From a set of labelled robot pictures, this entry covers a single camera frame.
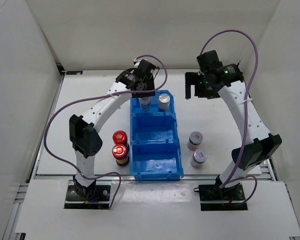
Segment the red lid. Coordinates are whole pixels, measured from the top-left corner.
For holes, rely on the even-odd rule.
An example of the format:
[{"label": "red lid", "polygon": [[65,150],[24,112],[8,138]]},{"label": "red lid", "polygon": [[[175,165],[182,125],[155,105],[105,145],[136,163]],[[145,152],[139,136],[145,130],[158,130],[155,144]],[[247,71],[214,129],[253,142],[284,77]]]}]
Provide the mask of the red lid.
[{"label": "red lid", "polygon": [[128,141],[128,136],[124,131],[120,130],[113,134],[112,139],[115,144],[125,144]]},{"label": "red lid", "polygon": [[124,158],[127,155],[127,153],[127,148],[123,144],[117,144],[112,148],[112,154],[115,158]]}]

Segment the silver lid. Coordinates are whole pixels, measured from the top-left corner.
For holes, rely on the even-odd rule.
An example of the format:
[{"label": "silver lid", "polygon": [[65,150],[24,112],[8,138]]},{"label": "silver lid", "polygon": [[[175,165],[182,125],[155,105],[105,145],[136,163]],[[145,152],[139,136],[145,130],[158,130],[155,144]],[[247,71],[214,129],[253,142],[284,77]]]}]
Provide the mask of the silver lid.
[{"label": "silver lid", "polygon": [[204,137],[202,136],[202,134],[198,131],[194,131],[190,134],[189,140],[192,144],[198,145],[202,142],[202,140],[204,139]]},{"label": "silver lid", "polygon": [[195,150],[193,154],[193,160],[198,164],[203,164],[208,158],[208,153],[203,149]]},{"label": "silver lid", "polygon": [[159,96],[159,102],[163,103],[163,104],[167,104],[170,102],[170,96],[166,93],[162,93]]}]

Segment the blue plastic container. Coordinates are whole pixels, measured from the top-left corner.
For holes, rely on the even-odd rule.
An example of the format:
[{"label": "blue plastic container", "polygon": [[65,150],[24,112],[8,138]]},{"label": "blue plastic container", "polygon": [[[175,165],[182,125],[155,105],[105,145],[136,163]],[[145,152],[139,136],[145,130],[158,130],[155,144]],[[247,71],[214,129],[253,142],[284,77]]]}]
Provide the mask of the blue plastic container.
[{"label": "blue plastic container", "polygon": [[[158,111],[160,94],[170,95],[168,112]],[[179,180],[184,176],[174,97],[159,90],[151,97],[151,109],[143,112],[139,99],[130,102],[130,174],[137,181]]]}]

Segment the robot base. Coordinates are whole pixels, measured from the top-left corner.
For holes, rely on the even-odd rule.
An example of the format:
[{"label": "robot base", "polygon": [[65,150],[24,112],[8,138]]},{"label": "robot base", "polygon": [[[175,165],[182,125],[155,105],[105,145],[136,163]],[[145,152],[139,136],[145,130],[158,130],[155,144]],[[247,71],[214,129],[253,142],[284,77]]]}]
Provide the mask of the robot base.
[{"label": "robot base", "polygon": [[74,182],[69,181],[65,195],[64,208],[106,210],[109,208],[110,204],[110,190],[111,183],[95,185],[95,196],[97,199],[90,199],[90,201],[87,202],[76,193]]},{"label": "robot base", "polygon": [[245,211],[247,204],[238,204],[246,199],[241,184],[221,194],[221,189],[216,184],[199,185],[194,191],[200,195],[201,211]]}]

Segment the white table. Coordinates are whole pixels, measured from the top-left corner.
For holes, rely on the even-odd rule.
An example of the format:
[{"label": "white table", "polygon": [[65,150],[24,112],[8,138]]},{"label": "white table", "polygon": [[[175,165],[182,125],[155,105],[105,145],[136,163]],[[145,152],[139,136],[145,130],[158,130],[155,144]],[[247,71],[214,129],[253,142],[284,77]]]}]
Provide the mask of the white table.
[{"label": "white table", "polygon": [[[121,70],[84,71],[82,75],[66,75],[56,103],[56,110],[63,105],[83,98],[104,95],[113,84]],[[185,99],[185,72],[191,70],[169,70],[168,81],[162,89],[169,90],[174,97],[178,136],[181,147],[181,160],[185,175],[218,175],[222,173],[230,161],[231,151],[241,146],[241,137],[237,125],[224,101],[193,97]],[[164,80],[164,71],[158,74],[155,85]],[[62,111],[54,120],[47,137],[47,144],[60,157],[76,163],[76,156],[69,140],[69,118],[81,115],[95,101],[72,105]],[[95,158],[94,172],[96,175],[116,171],[122,175],[130,175],[130,166],[120,167],[112,157],[114,145],[112,135],[117,130],[130,135],[130,102],[122,105],[104,124],[100,131],[103,146]],[[201,145],[208,152],[208,159],[201,169],[190,165],[193,151],[187,148],[189,135],[199,131],[203,135]],[[45,149],[39,160],[37,175],[73,175],[75,169],[50,156]],[[250,174],[261,174],[257,166]]]},{"label": "white table", "polygon": [[[243,183],[246,194],[254,182]],[[283,182],[259,181],[246,211],[200,211],[198,182],[124,181],[111,210],[64,209],[68,181],[32,180],[16,233],[25,240],[289,240],[300,228]],[[112,185],[111,194],[116,184]]]}]

